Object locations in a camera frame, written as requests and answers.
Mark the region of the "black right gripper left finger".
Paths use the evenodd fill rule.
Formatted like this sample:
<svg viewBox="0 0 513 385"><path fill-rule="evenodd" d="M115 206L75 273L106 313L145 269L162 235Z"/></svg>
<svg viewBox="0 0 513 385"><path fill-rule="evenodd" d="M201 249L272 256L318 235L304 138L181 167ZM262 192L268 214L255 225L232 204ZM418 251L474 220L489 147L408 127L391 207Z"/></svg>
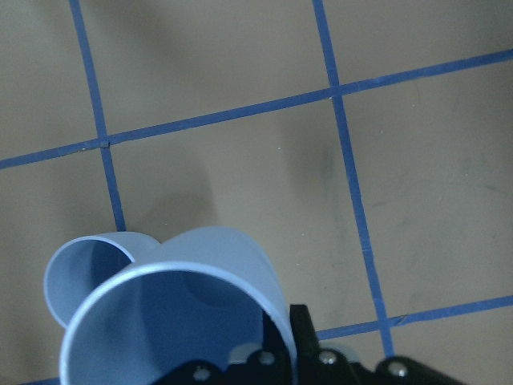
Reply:
<svg viewBox="0 0 513 385"><path fill-rule="evenodd" d="M225 369L205 360L192 360L161 376L155 384L290 384L289 352L279 330L262 314L263 345L241 362Z"/></svg>

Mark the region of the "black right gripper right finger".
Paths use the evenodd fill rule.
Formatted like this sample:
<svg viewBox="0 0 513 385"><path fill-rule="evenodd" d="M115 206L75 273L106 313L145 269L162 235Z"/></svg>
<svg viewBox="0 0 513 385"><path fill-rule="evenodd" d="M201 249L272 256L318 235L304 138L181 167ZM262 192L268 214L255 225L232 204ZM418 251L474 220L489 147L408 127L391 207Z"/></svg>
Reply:
<svg viewBox="0 0 513 385"><path fill-rule="evenodd" d="M297 350L299 384L452 384L461 382L427 365L393 356L374 370L351 362L340 350L321 346L309 309L303 304L289 307L289 318Z"/></svg>

